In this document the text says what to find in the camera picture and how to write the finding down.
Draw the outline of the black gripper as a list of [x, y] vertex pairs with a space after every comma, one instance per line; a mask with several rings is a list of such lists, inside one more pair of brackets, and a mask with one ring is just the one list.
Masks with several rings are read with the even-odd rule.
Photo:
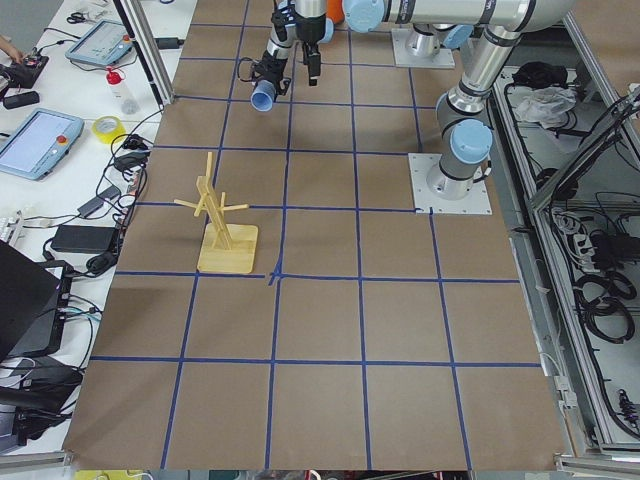
[[285, 59], [278, 59], [265, 50], [260, 60], [251, 62], [249, 81], [269, 81], [275, 86], [277, 96], [286, 96], [292, 79], [284, 77], [285, 67]]

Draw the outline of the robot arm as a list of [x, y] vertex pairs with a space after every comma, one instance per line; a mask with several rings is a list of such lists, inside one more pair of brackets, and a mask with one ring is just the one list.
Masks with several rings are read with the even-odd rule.
[[301, 44], [308, 83], [317, 85], [322, 65], [319, 45], [333, 34], [326, 12], [326, 1], [273, 1], [266, 49], [259, 60], [252, 61], [250, 77], [245, 79], [254, 86], [251, 102], [256, 110], [269, 111], [276, 98], [287, 93], [291, 80], [284, 77], [284, 72], [296, 42]]
[[479, 25], [483, 33], [464, 67], [459, 83], [438, 100], [437, 119], [446, 145], [426, 183], [437, 196], [466, 197], [473, 177], [493, 144], [489, 127], [476, 118], [485, 107], [498, 74], [524, 33], [560, 21], [572, 1], [345, 1], [351, 29], [368, 33], [392, 21], [414, 26]]

